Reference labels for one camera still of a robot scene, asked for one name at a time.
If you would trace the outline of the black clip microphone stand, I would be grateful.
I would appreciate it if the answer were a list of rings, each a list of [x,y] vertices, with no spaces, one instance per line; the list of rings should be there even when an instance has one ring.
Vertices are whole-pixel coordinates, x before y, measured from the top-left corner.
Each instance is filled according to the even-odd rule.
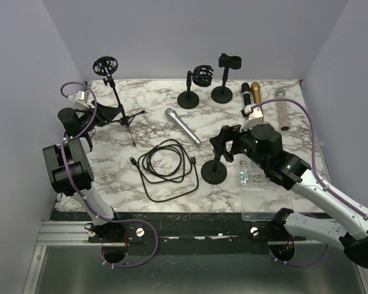
[[[226,86],[229,70],[240,69],[242,67],[242,58],[240,56],[229,56],[226,53],[222,53],[218,58],[218,67],[224,69],[222,84],[212,90],[211,98],[218,104],[227,104],[232,100],[232,91]]]

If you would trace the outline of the black round base stand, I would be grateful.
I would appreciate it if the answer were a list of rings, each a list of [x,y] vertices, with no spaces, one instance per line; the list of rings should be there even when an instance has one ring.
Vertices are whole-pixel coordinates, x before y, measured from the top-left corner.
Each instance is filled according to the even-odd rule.
[[[201,168],[201,176],[205,182],[217,185],[226,179],[228,171],[225,164],[221,162],[222,157],[226,162],[234,161],[234,156],[226,148],[219,151],[214,150],[214,158],[204,163]]]

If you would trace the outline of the black tripod shock mount stand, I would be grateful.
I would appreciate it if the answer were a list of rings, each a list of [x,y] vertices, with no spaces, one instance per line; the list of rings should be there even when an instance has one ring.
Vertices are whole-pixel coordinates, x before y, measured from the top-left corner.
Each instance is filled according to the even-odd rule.
[[[120,101],[119,95],[117,93],[116,84],[114,82],[112,74],[116,72],[118,69],[118,61],[112,57],[112,56],[103,56],[98,58],[93,63],[93,71],[96,75],[99,75],[103,77],[103,82],[107,86],[109,85],[113,89],[113,93],[115,95],[115,98],[118,102],[118,112],[121,114],[121,118],[119,120],[116,120],[117,123],[120,123],[122,126],[125,126],[131,136],[131,140],[133,143],[133,146],[136,146],[136,143],[134,141],[134,138],[132,136],[132,132],[130,130],[130,125],[134,118],[138,115],[144,115],[145,110],[141,110],[140,112],[137,112],[133,115],[127,115],[125,112],[125,108],[123,104]]]

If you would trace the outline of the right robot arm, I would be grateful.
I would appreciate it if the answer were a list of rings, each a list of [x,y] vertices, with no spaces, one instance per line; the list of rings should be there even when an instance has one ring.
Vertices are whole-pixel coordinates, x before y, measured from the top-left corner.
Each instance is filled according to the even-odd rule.
[[[270,124],[258,124],[250,130],[223,126],[209,142],[219,167],[221,157],[232,162],[236,154],[243,154],[272,183],[306,198],[332,217],[314,219],[282,208],[270,224],[275,239],[289,235],[313,239],[340,249],[353,263],[368,269],[368,208],[318,176],[315,167],[299,156],[284,151],[281,134]]]

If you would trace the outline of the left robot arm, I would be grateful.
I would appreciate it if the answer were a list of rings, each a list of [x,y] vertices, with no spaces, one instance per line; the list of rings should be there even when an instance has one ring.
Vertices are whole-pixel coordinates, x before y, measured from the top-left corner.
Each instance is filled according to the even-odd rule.
[[[114,209],[94,187],[94,174],[86,156],[93,150],[89,131],[108,124],[110,114],[118,114],[114,108],[102,109],[108,112],[100,113],[93,108],[60,110],[58,119],[65,129],[63,141],[44,148],[43,155],[53,190],[81,204],[91,217],[91,223],[85,225],[89,232],[116,242],[123,237],[124,228],[115,221]]]

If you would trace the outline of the glitter microphone silver grille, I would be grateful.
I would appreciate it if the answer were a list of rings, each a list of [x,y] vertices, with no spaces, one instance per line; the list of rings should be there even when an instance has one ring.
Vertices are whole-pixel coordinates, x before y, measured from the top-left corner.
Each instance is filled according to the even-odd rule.
[[[276,99],[285,98],[285,94],[286,94],[286,91],[283,88],[278,88],[275,91],[275,98]],[[290,128],[286,102],[285,101],[277,101],[276,106],[277,106],[277,111],[278,111],[278,121],[279,121],[279,125],[280,125],[280,130],[286,131]]]

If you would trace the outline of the gold microphone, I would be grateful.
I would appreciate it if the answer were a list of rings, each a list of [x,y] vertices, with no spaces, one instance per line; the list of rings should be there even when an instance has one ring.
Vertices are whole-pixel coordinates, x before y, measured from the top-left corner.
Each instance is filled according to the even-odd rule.
[[[261,87],[257,81],[251,84],[251,91],[253,94],[254,103],[260,104],[261,103]]]

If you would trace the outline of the black microphone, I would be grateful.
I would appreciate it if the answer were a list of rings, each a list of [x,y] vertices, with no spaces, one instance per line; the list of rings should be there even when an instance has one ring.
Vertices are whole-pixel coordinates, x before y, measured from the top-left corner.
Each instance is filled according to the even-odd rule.
[[[243,103],[245,106],[251,104],[251,88],[248,83],[242,83],[241,85],[241,93],[243,96]]]

